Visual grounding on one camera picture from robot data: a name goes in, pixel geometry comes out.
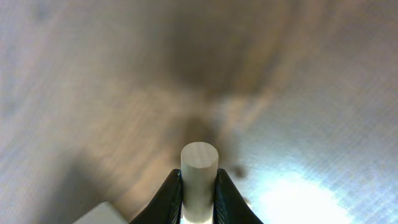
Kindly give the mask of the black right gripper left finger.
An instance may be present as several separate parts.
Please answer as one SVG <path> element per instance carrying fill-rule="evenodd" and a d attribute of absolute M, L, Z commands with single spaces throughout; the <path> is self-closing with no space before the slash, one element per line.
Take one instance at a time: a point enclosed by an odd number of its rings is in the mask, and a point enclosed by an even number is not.
<path fill-rule="evenodd" d="M 181 170 L 173 169 L 149 204 L 129 224 L 180 224 Z"/>

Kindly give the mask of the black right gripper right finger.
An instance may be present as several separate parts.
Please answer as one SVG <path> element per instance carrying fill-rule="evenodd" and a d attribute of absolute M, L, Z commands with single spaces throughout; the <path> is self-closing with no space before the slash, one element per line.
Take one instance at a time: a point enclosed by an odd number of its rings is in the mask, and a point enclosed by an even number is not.
<path fill-rule="evenodd" d="M 263 224 L 249 208 L 228 173 L 219 168 L 213 202 L 214 224 Z"/>

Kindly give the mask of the wooden rattle drum toy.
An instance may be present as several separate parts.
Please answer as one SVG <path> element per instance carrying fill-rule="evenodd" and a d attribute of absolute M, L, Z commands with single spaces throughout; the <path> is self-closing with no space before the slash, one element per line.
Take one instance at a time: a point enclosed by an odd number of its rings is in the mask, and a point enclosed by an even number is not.
<path fill-rule="evenodd" d="M 212 223 L 218 151 L 206 142 L 192 142 L 181 151 L 182 215 L 185 223 Z"/>

